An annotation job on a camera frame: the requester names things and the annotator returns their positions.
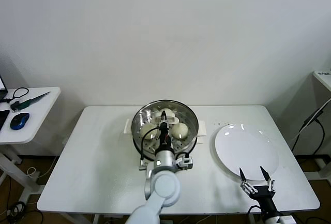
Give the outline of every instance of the cable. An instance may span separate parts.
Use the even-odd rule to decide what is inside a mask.
[[[250,212],[252,211],[252,209],[255,208],[255,207],[261,209],[261,207],[258,206],[258,205],[253,205],[253,206],[251,206],[251,207],[249,208],[249,210],[247,211],[247,223],[249,223],[249,214],[250,214]]]
[[[205,219],[208,219],[210,216],[211,216],[211,215],[208,215],[207,217],[205,217],[205,218],[203,218],[203,219],[199,220],[199,221],[198,221],[196,224],[198,224],[198,223],[200,223],[200,222],[204,221]]]
[[[41,222],[40,222],[40,224],[42,224],[43,223],[43,213],[41,211],[39,211],[39,210],[31,210],[29,212],[26,212],[26,214],[33,213],[33,212],[37,212],[37,213],[40,213],[41,214]]]
[[[121,219],[123,219],[123,217],[116,218],[116,219],[112,219],[112,220],[108,220],[108,221],[106,221],[104,224],[110,224],[112,221],[115,221],[115,220],[121,220]]]
[[[328,100],[328,101],[326,101],[325,102],[325,104],[323,104],[316,112],[315,112],[315,114],[312,116],[312,118],[307,122],[307,124],[299,131],[299,133],[296,135],[296,136],[294,136],[293,138],[292,138],[292,140],[294,140],[296,137],[298,137],[299,136],[299,134],[311,123],[311,121],[315,118],[315,116],[321,111],[321,110],[323,110],[324,108],[325,108],[325,106],[329,103],[331,101],[331,98]]]
[[[23,95],[21,96],[15,96],[15,93],[19,90],[19,89],[25,89],[26,90],[26,93],[24,93]],[[12,94],[12,100],[16,99],[16,98],[21,98],[22,96],[25,96],[27,95],[27,93],[29,93],[29,89],[26,88],[26,87],[20,87],[20,88],[17,88],[14,93]]]
[[[152,131],[154,131],[154,130],[156,130],[156,129],[159,129],[159,127],[155,127],[155,128],[152,128],[150,131],[148,131],[145,135],[144,135],[144,137],[141,139],[141,147],[140,147],[140,160],[143,160],[144,159],[144,148],[143,148],[143,142],[144,142],[144,140],[145,140],[145,138],[146,138],[146,136],[150,133],[150,132],[152,132]]]
[[[8,192],[8,199],[7,199],[7,208],[5,211],[3,211],[1,215],[3,215],[4,213],[6,213],[8,211],[8,205],[9,205],[9,198],[10,198],[10,192],[11,192],[11,177],[9,177],[9,192]]]
[[[261,207],[260,207],[260,206],[257,206],[257,205],[253,205],[253,206],[251,206],[251,207],[249,208],[249,210],[248,210],[248,212],[247,212],[247,215],[249,215],[249,214],[250,214],[250,212],[252,211],[252,209],[253,209],[253,208],[255,208],[255,207],[257,207],[257,208],[261,209]]]
[[[312,220],[312,219],[322,220],[322,221],[324,221],[325,223],[329,223],[329,224],[331,224],[331,222],[329,222],[329,221],[327,221],[327,220],[324,220],[323,218],[315,217],[315,216],[313,216],[313,217],[309,217],[309,218],[306,220],[306,224],[308,224],[308,221],[309,221],[309,220]]]
[[[55,158],[54,158],[54,160],[53,160],[51,166],[50,166],[49,169],[47,170],[47,172],[45,172],[45,173],[44,173],[43,175],[41,175],[41,176],[38,176],[37,178],[41,178],[41,177],[47,175],[47,174],[50,172],[50,170],[52,169],[52,167],[53,167],[53,165],[54,165],[56,159],[57,159],[57,156],[55,156]],[[32,175],[35,174],[35,173],[36,173],[36,168],[35,168],[35,167],[29,167],[29,168],[26,170],[26,175],[27,175],[28,177],[32,177]]]
[[[300,221],[301,224],[305,224],[296,214],[293,214],[292,215],[295,217],[295,219],[298,219],[298,221]]]
[[[294,143],[294,145],[293,145],[293,147],[292,147],[292,149],[291,149],[292,152],[294,151],[294,148],[295,148],[295,146],[296,146],[296,144],[297,144],[297,142],[298,142],[298,140],[299,140],[299,137],[300,137],[300,132],[301,132],[301,130],[303,129],[304,126],[305,126],[305,124],[303,124],[303,125],[301,126],[300,130],[299,130],[299,134],[298,134],[298,136],[296,137],[295,143]]]
[[[186,216],[183,220],[181,220],[178,224],[182,224],[184,221],[186,221],[190,216]]]
[[[321,143],[320,143],[319,147],[317,147],[317,149],[315,150],[315,152],[313,152],[312,155],[315,155],[315,154],[317,153],[317,151],[318,151],[318,150],[321,148],[321,146],[323,145],[323,142],[324,142],[324,139],[325,139],[325,130],[324,130],[324,127],[323,127],[322,123],[321,123],[318,119],[316,119],[315,122],[316,122],[317,124],[320,125],[320,127],[321,127],[321,129],[322,129],[322,132],[323,132],[323,137],[322,137],[322,140],[321,140]]]
[[[190,154],[189,154],[189,153],[187,153],[187,152],[180,152],[180,153],[177,153],[177,155],[176,155],[176,160],[177,160],[178,157],[179,157],[180,155],[182,155],[182,154],[185,154],[185,158],[190,157]]]
[[[15,96],[15,93],[19,90],[19,89],[25,89],[26,90],[26,93],[24,93],[23,95],[21,96]],[[20,88],[17,88],[14,93],[12,94],[12,98],[6,98],[6,99],[2,99],[0,100],[0,102],[6,102],[6,103],[10,103],[11,101],[13,101],[14,99],[19,99],[21,98],[22,96],[25,96],[27,93],[29,93],[29,89],[28,88],[25,88],[25,87],[20,87]]]
[[[319,146],[318,146],[317,149],[313,152],[312,155],[315,155],[315,154],[317,153],[317,151],[318,151],[318,150],[321,148],[321,146],[323,145],[323,142],[324,142],[324,139],[325,139],[325,130],[324,130],[324,127],[323,127],[322,123],[321,123],[318,119],[316,119],[315,122],[316,122],[317,124],[320,125],[320,127],[321,127],[321,129],[322,129],[322,132],[323,132],[323,137],[322,137],[321,143],[319,144]],[[295,146],[296,146],[296,144],[297,144],[297,142],[298,142],[299,137],[300,137],[300,135],[297,136],[296,141],[295,141],[294,146],[292,147],[291,151],[294,150],[294,148],[295,148]]]
[[[33,204],[36,204],[38,201],[36,202],[31,202],[31,203],[27,203],[26,205],[33,205]]]

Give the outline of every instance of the white plate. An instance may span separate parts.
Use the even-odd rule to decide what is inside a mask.
[[[271,176],[278,168],[277,151],[269,138],[256,127],[232,124],[216,135],[215,148],[222,163],[240,176],[243,170],[248,180],[264,180],[260,166]]]

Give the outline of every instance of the computer mouse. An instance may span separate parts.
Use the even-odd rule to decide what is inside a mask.
[[[29,117],[29,113],[20,113],[15,115],[10,122],[10,128],[13,130],[19,130],[23,128]]]

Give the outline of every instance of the steamed bun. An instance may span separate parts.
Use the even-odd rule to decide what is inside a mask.
[[[151,123],[147,123],[145,125],[143,125],[140,129],[140,135],[141,135],[141,138],[143,138],[145,136],[146,133],[148,133],[148,131],[150,131],[152,128],[155,128],[156,125],[154,124],[151,124]],[[157,134],[157,129],[153,130],[152,132],[150,132],[145,140],[151,140],[153,139]]]
[[[188,136],[188,127],[186,124],[180,122],[178,124],[173,125],[171,131],[172,137],[178,140],[183,140]]]

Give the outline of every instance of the white table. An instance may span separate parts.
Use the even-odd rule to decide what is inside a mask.
[[[316,70],[314,76],[331,91],[331,70]]]
[[[314,76],[331,91],[331,70],[316,70]],[[320,171],[305,172],[308,180],[327,180],[331,185],[331,162],[327,165],[321,158],[315,159]]]
[[[45,88],[29,88],[29,93],[19,99],[23,102],[28,99],[37,97],[43,93],[50,91],[37,103],[23,109],[20,112],[27,112],[30,114],[25,126],[20,130],[10,129],[10,122],[12,118],[20,112],[9,113],[2,129],[0,130],[0,169],[3,170],[3,175],[0,178],[0,184],[9,175],[15,181],[24,186],[24,191],[20,197],[20,201],[27,202],[28,197],[33,194],[41,193],[44,185],[38,185],[35,181],[39,173],[35,173],[33,178],[28,177],[24,172],[15,166],[15,163],[21,163],[21,159],[17,156],[14,150],[9,145],[25,144],[31,141],[39,130],[41,124],[46,118],[47,114],[53,107],[56,99],[58,98],[61,90],[59,87],[45,87]],[[6,97],[12,97],[14,89],[9,89]],[[10,105],[6,102],[0,103],[0,111],[10,110]]]
[[[39,210],[123,215],[144,204],[145,171],[138,170],[139,153],[132,137],[123,133],[126,119],[132,118],[139,108],[85,108],[39,198]],[[216,157],[216,133],[228,123],[258,126],[277,149],[280,165],[272,178],[276,180],[274,201],[278,210],[313,210],[320,206],[265,107],[191,108],[199,120],[205,121],[207,136],[198,139],[191,153],[193,169],[177,173],[182,184],[179,201],[164,208],[161,214],[246,213],[256,204],[241,190],[239,178]]]

